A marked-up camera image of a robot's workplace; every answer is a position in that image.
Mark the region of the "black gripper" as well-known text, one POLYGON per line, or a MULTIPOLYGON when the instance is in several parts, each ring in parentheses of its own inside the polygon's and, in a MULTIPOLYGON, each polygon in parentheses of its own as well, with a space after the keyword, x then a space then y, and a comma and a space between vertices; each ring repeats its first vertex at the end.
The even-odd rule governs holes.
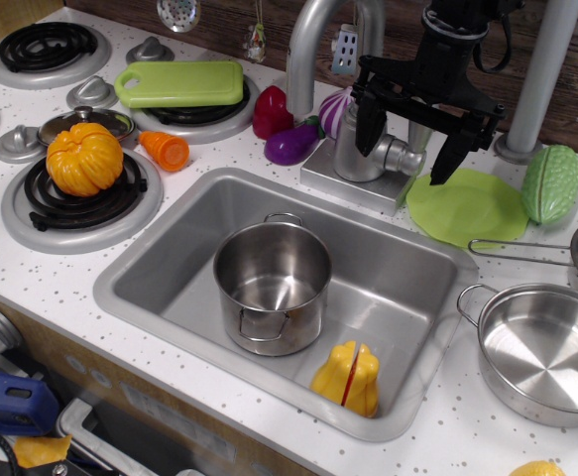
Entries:
POLYGON ((387 112, 400 115, 447 136, 430 174, 431 185, 445 184, 471 150, 488 149, 498 123, 506 117, 498 103, 467 77, 470 63, 486 73, 481 44, 490 24, 508 27, 506 13, 424 13, 424 32, 412 60, 364 55, 353 86, 358 105, 355 144, 363 157, 377 146, 387 112))

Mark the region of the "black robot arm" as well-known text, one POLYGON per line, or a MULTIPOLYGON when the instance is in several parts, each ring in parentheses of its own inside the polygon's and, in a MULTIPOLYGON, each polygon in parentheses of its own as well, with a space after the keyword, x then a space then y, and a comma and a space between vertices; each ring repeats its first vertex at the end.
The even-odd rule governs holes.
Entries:
POLYGON ((430 174, 434 184, 446 183, 469 153, 488 149, 506 110, 470 82, 467 70, 470 64, 484 67, 481 44, 491 22, 501 22, 508 34, 509 15, 522 6, 521 1, 432 1, 422 12, 424 33, 414 59, 360 57, 353 85, 356 149, 363 156, 376 149, 389 113, 445 135, 430 174))

